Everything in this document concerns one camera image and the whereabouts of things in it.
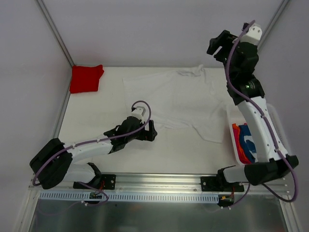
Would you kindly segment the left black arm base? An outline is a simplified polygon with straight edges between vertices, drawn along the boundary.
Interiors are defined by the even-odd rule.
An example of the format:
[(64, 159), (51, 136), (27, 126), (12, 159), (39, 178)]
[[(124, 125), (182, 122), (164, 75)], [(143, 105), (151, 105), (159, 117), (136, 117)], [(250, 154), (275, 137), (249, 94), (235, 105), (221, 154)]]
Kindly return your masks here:
[(74, 182), (74, 189), (92, 189), (92, 190), (114, 190), (116, 184), (116, 175), (97, 174), (89, 182)]

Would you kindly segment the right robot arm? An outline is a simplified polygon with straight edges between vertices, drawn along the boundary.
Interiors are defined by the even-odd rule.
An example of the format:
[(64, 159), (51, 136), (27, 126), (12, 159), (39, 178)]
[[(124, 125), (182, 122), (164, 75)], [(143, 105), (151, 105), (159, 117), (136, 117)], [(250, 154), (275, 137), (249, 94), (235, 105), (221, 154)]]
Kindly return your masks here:
[(287, 174), (296, 181), (298, 158), (289, 155), (282, 145), (267, 110), (264, 90), (253, 74), (259, 60), (257, 46), (224, 30), (210, 40), (207, 54), (224, 65), (227, 91), (249, 127), (257, 152), (255, 163), (220, 169), (217, 188), (227, 191), (236, 182), (263, 185)]

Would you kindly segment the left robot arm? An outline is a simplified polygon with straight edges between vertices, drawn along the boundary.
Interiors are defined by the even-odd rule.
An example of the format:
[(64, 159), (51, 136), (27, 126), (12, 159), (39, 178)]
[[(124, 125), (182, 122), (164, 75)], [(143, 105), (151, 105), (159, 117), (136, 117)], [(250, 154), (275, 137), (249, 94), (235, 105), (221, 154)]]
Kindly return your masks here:
[(121, 125), (104, 132), (101, 138), (66, 146), (59, 138), (51, 139), (30, 161), (34, 172), (32, 184), (51, 189), (61, 182), (73, 182), (75, 189), (103, 189), (107, 178), (92, 162), (79, 161), (118, 152), (133, 141), (154, 141), (157, 136), (153, 120), (142, 122), (129, 116)]

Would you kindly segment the white t-shirt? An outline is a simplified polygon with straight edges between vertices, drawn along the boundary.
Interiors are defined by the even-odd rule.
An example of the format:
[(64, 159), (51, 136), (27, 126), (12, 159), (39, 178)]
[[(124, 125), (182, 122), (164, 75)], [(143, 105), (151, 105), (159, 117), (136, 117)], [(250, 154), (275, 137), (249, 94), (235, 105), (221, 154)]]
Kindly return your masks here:
[(225, 104), (203, 65), (123, 78), (126, 107), (146, 101), (158, 129), (194, 128), (203, 140), (221, 143)]

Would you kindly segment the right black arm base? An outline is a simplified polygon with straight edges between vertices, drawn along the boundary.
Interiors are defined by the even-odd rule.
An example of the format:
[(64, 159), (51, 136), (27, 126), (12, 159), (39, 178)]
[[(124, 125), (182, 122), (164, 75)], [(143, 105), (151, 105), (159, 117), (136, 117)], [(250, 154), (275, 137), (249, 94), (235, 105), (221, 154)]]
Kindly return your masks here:
[(203, 192), (244, 192), (244, 186), (239, 182), (229, 183), (217, 176), (202, 176), (200, 184)]

